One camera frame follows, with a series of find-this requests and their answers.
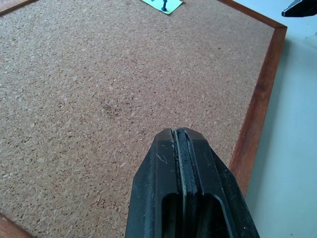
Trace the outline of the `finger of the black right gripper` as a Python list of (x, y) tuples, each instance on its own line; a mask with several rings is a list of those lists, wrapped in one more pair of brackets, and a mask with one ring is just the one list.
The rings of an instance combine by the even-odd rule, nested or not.
[(281, 15), (283, 17), (308, 17), (317, 14), (317, 0), (294, 0)]

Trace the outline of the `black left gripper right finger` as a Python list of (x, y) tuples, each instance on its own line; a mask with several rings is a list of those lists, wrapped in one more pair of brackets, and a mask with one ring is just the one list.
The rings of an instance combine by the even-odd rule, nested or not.
[(179, 128), (174, 150), (177, 238), (260, 238), (235, 177), (198, 132)]

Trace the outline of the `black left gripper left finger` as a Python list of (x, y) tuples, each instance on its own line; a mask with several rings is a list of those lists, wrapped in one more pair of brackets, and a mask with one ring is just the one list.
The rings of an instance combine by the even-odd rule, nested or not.
[(125, 238), (185, 238), (178, 134), (159, 132), (132, 184)]

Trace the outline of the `green paper note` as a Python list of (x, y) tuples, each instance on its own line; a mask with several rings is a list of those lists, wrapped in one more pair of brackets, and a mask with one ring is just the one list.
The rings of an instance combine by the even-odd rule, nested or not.
[[(141, 0), (141, 1), (150, 5), (154, 9), (163, 12), (161, 10), (163, 6), (163, 0)], [(166, 3), (167, 11), (163, 13), (168, 15), (173, 13), (179, 6), (182, 5), (182, 3), (183, 3), (183, 0), (167, 0), (167, 3)]]

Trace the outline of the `cork board with wooden frame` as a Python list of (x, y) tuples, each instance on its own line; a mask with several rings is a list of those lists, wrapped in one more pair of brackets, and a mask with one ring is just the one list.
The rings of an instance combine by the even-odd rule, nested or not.
[(133, 176), (165, 128), (229, 165), (286, 26), (233, 0), (37, 0), (0, 16), (0, 213), (35, 238), (124, 236)]

